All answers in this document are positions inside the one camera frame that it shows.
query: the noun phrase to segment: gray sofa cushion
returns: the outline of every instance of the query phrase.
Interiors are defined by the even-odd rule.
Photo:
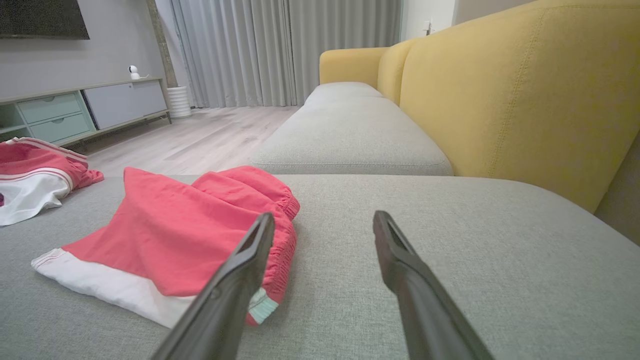
[[[431,176],[282,175],[301,203],[282,305],[246,327],[240,358],[406,357],[371,220],[387,210],[496,358],[640,353],[640,247],[535,186]],[[181,177],[188,182],[194,177]],[[107,224],[122,179],[0,229],[3,357],[139,359],[167,330],[65,289],[29,262]]]
[[[357,86],[317,87],[252,165],[272,174],[453,175],[444,153],[392,101],[366,84],[338,84]]]
[[[317,86],[305,100],[305,105],[324,105],[331,101],[344,101],[357,97],[384,97],[384,95],[365,83],[328,83]]]

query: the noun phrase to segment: cabinet door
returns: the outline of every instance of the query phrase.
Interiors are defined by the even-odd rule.
[[[158,80],[133,83],[133,92],[141,117],[167,109]]]
[[[131,83],[86,89],[84,94],[98,129],[106,129],[143,116],[136,104]]]

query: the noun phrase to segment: wall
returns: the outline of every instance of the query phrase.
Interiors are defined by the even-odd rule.
[[[0,39],[0,99],[130,79],[164,77],[144,0],[78,0],[91,40]]]
[[[532,0],[456,0],[453,24],[460,24],[478,17],[501,12]]]
[[[640,245],[640,134],[611,181],[595,215]]]
[[[531,0],[404,0],[401,41],[423,37],[425,21],[431,21],[432,31],[478,17],[501,12]]]
[[[400,41],[426,35],[422,25],[431,18],[432,2],[433,0],[404,0]]]
[[[169,48],[169,56],[171,56],[171,62],[173,63],[175,79],[178,81],[178,86],[187,87],[189,103],[193,106],[194,102],[191,87],[189,86],[189,76],[184,66],[184,59],[182,58],[182,49],[180,48],[178,31],[175,27],[171,0],[156,0],[156,6],[158,8],[160,22],[162,22],[166,45]]]

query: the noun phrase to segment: light wood flooring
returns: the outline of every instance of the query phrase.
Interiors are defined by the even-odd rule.
[[[106,135],[86,149],[89,167],[122,176],[125,167],[165,175],[200,175],[246,165],[249,156],[297,106],[196,110],[188,119],[136,126]]]

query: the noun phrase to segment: yellow sofa backrest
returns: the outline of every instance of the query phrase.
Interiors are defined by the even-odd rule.
[[[400,108],[457,176],[594,212],[640,129],[640,1],[539,0],[472,20],[413,42],[402,74]]]
[[[380,58],[388,47],[336,49],[320,55],[320,84],[355,81],[378,86]]]
[[[411,50],[412,46],[418,40],[418,38],[415,38],[388,47],[380,57],[380,64],[378,65],[378,86],[374,87],[396,105],[400,103],[404,61],[409,54],[409,50]]]

